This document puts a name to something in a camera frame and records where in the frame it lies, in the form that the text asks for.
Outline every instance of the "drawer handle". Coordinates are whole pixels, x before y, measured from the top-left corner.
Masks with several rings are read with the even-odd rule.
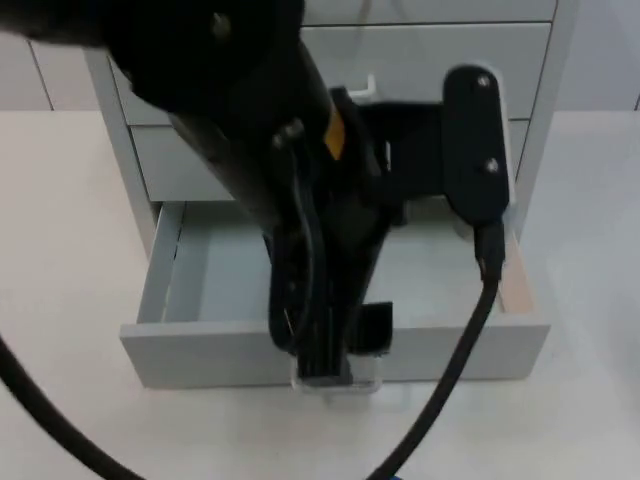
[[[376,85],[376,77],[373,73],[367,76],[367,88],[364,90],[349,90],[349,96],[353,100],[373,100],[378,87]]]

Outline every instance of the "screw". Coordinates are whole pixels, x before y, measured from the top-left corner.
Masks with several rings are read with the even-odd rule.
[[[481,75],[480,78],[478,78],[478,85],[482,88],[487,88],[491,85],[491,79],[487,75]]]
[[[214,13],[211,20],[211,33],[216,37],[216,40],[221,42],[228,40],[231,36],[231,20],[229,20],[229,17],[224,14]]]
[[[304,125],[299,118],[296,118],[289,125],[284,127],[284,133],[288,138],[297,138],[304,133]]]
[[[487,160],[487,163],[485,163],[484,167],[489,173],[495,174],[500,171],[500,164],[495,158],[490,158],[489,160]]]

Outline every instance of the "closed drawer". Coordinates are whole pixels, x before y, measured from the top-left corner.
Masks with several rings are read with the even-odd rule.
[[[480,293],[473,243],[455,233],[444,202],[418,204],[392,233],[367,301],[393,301],[388,381],[441,375]],[[515,237],[500,298],[465,378],[529,374],[549,325],[535,314]],[[138,322],[121,338],[151,388],[285,385],[290,359],[267,328],[270,261],[261,232],[233,204],[166,204]]]
[[[518,171],[529,122],[510,122]],[[142,175],[154,202],[232,200],[216,176],[172,127],[132,127]]]
[[[446,73],[483,62],[505,82],[510,118],[531,117],[549,24],[307,28],[303,39],[328,86],[360,90],[374,75],[371,100],[440,101]],[[135,97],[115,70],[129,125],[168,125],[167,116]]]
[[[308,0],[307,25],[526,22],[553,19],[556,0]]]

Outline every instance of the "drawer front panel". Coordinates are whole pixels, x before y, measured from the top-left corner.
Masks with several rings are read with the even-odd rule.
[[[529,122],[510,122],[517,172]],[[154,202],[230,201],[226,189],[171,127],[132,127],[149,198]]]
[[[370,100],[441,100],[446,73],[482,62],[502,75],[510,118],[528,119],[544,62],[549,24],[307,28],[303,39],[328,86],[362,90]],[[129,125],[169,125],[163,112],[137,98],[114,66]]]
[[[551,21],[556,0],[309,0],[307,25]]]

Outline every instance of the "open drawer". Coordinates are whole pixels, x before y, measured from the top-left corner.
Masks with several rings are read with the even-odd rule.
[[[394,302],[385,381],[441,375],[480,293],[473,244],[456,233],[441,200],[412,208],[385,244],[368,301]],[[270,264],[260,231],[233,203],[166,204],[138,322],[124,347],[151,388],[289,383],[290,359],[267,326]],[[515,238],[500,299],[464,377],[526,377],[549,325],[536,317]]]

